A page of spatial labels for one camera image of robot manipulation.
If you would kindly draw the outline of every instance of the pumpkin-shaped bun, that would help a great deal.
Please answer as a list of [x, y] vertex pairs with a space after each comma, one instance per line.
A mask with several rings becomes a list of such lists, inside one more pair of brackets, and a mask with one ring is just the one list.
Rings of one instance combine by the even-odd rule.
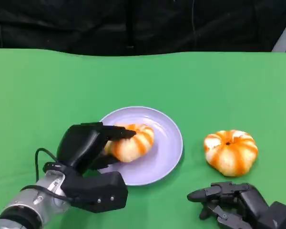
[[248, 173], [258, 155], [254, 139], [239, 130], [222, 130], [208, 135], [204, 150], [207, 162], [228, 177]]
[[119, 161], [132, 162], [145, 155], [153, 146], [154, 132], [147, 125], [131, 124], [119, 125], [128, 130], [134, 130], [136, 135], [129, 139], [116, 142], [108, 142], [105, 147], [106, 153], [111, 153]]

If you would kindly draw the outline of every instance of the black curtain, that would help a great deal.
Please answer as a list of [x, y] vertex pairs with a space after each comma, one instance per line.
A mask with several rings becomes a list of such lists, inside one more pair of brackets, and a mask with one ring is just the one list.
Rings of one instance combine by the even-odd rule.
[[286, 27], [286, 0], [0, 0], [0, 25], [4, 48], [270, 52]]

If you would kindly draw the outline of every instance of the robotic finger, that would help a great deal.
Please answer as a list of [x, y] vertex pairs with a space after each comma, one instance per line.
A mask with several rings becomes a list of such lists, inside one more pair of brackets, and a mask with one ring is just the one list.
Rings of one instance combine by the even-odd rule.
[[[221, 228], [286, 229], [286, 205], [274, 202], [268, 206], [260, 192], [248, 183], [212, 183], [188, 194], [187, 199], [202, 203], [201, 220], [216, 216]], [[222, 208], [236, 209], [237, 214]]]

